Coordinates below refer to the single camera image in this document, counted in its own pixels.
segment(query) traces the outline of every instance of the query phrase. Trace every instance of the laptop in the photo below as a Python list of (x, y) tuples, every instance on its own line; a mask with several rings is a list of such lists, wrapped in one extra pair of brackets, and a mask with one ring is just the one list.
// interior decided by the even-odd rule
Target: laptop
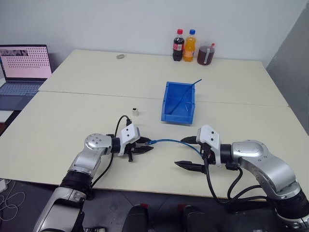
[(22, 110), (52, 74), (46, 45), (0, 45), (0, 110)]

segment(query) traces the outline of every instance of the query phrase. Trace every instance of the small white cylinder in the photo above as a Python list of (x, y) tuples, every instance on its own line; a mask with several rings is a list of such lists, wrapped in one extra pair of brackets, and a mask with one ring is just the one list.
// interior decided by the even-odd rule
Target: small white cylinder
[(133, 116), (138, 116), (139, 115), (139, 110), (137, 108), (132, 109), (132, 114)]

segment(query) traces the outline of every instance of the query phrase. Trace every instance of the white wall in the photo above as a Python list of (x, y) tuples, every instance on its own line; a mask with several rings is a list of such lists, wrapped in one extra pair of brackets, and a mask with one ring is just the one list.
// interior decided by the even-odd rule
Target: white wall
[(307, 0), (0, 0), (0, 44), (47, 44), (54, 66), (75, 48), (171, 54), (176, 29), (214, 38), (218, 58), (277, 52)]
[(309, 3), (267, 71), (309, 134)]

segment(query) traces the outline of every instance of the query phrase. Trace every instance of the orange soda bottle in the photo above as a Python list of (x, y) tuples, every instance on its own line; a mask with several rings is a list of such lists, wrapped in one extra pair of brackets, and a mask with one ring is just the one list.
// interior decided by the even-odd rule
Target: orange soda bottle
[(184, 50), (183, 50), (183, 59), (184, 61), (191, 62), (193, 60), (193, 55), (195, 51), (195, 30), (190, 30), (190, 35), (185, 40)]

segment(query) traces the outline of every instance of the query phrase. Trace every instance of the laptop screen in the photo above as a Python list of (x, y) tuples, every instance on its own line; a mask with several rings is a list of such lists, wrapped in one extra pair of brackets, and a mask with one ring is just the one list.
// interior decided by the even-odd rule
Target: laptop screen
[(0, 45), (0, 62), (9, 80), (51, 76), (46, 45)]

